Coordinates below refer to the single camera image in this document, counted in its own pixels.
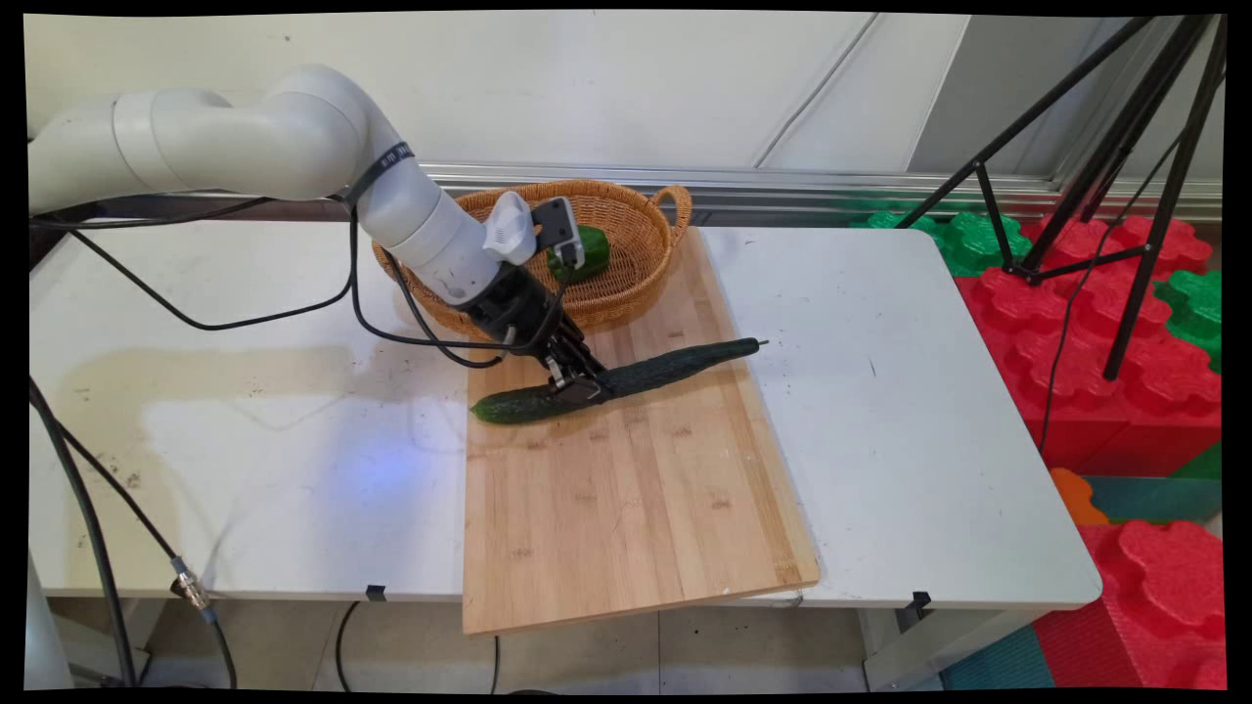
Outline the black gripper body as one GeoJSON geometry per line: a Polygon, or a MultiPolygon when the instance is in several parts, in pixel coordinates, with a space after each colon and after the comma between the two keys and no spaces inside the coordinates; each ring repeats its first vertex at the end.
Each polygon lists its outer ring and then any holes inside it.
{"type": "Polygon", "coordinates": [[[491,339],[536,360],[586,360],[585,334],[563,312],[568,281],[551,292],[525,266],[501,264],[485,289],[458,306],[491,339]]]}

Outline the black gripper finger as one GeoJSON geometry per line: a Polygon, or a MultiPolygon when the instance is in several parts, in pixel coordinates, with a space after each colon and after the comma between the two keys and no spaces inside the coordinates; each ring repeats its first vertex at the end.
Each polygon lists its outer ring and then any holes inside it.
{"type": "Polygon", "coordinates": [[[578,383],[566,385],[560,380],[560,356],[548,353],[545,356],[545,366],[548,371],[547,387],[550,393],[563,402],[563,405],[602,405],[603,385],[587,383],[583,380],[578,383]]]}
{"type": "Polygon", "coordinates": [[[560,380],[571,385],[576,380],[582,383],[600,385],[600,375],[606,367],[595,358],[580,334],[560,336],[560,380]]]}

